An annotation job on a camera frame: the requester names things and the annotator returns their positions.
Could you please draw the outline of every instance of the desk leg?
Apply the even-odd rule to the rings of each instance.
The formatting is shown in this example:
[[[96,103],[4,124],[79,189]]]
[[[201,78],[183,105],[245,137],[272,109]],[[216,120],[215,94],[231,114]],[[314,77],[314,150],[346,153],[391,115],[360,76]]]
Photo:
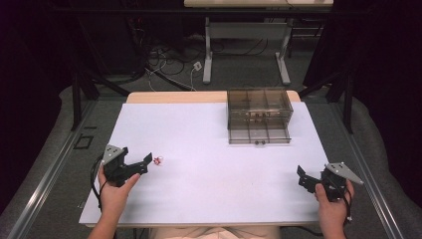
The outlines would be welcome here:
[[[283,38],[283,43],[282,43],[282,51],[276,53],[277,65],[279,66],[282,82],[283,82],[283,85],[286,85],[286,86],[291,83],[288,69],[286,68],[285,54],[288,50],[288,44],[291,37],[292,26],[293,26],[293,19],[289,19],[288,24],[286,24],[286,28],[285,28],[285,33],[284,33],[284,38]]]
[[[210,19],[205,18],[205,66],[204,66],[204,84],[211,83],[211,64],[212,64],[212,52],[211,52],[211,36],[210,36]]]

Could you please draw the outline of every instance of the white table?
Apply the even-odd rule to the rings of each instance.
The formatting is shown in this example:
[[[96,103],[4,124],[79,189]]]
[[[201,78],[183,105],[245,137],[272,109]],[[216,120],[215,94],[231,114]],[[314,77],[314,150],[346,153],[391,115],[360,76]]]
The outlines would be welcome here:
[[[305,103],[289,96],[291,143],[256,146],[228,143],[226,92],[130,95],[109,143],[127,146],[127,164],[150,152],[164,160],[149,165],[118,226],[316,223],[317,202],[296,170],[319,177],[327,158]],[[100,215],[91,192],[80,223],[94,226]]]
[[[185,7],[194,8],[330,8],[333,0],[185,0]],[[211,83],[211,39],[276,39],[283,40],[281,52],[276,53],[277,65],[284,85],[290,84],[285,53],[290,40],[293,20],[284,23],[212,23],[205,18],[206,56],[203,83]]]

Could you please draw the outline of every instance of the human hand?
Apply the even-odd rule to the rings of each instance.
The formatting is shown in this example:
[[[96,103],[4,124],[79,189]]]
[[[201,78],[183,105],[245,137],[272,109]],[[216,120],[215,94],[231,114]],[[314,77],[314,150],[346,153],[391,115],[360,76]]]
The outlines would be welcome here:
[[[129,192],[139,178],[139,173],[134,174],[122,187],[115,187],[113,183],[106,181],[104,166],[101,165],[99,170],[99,182],[101,187],[102,215],[118,220],[126,206]]]
[[[349,180],[346,181],[346,187],[349,193],[346,192],[344,196],[350,204],[354,189]],[[345,238],[343,223],[347,216],[347,207],[344,200],[329,202],[326,198],[325,189],[320,183],[316,185],[316,200],[319,202],[319,226],[324,238]]]

